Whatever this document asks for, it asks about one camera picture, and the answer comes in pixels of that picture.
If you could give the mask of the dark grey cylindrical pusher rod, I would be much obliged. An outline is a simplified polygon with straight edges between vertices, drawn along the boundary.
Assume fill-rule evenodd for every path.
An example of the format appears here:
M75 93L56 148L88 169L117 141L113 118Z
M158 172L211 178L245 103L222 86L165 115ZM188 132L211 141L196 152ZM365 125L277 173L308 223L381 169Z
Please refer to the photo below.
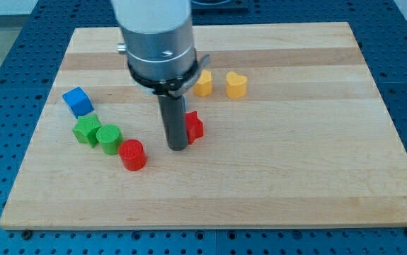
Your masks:
M168 147L181 151L188 146L183 97L158 97Z

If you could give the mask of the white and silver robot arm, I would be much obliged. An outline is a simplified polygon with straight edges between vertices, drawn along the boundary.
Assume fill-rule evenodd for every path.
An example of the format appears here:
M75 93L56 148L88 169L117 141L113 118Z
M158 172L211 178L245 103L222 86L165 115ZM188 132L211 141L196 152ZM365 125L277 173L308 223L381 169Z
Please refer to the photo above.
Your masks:
M188 146L183 96L210 57L197 57L190 0L112 0L127 67L135 83L157 96L168 147Z

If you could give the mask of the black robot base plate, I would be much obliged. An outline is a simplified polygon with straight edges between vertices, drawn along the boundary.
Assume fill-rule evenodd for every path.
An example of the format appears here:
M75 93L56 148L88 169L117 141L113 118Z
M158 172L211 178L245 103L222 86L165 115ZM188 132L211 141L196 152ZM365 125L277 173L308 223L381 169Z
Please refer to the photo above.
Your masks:
M249 0L191 0L194 12L247 11Z

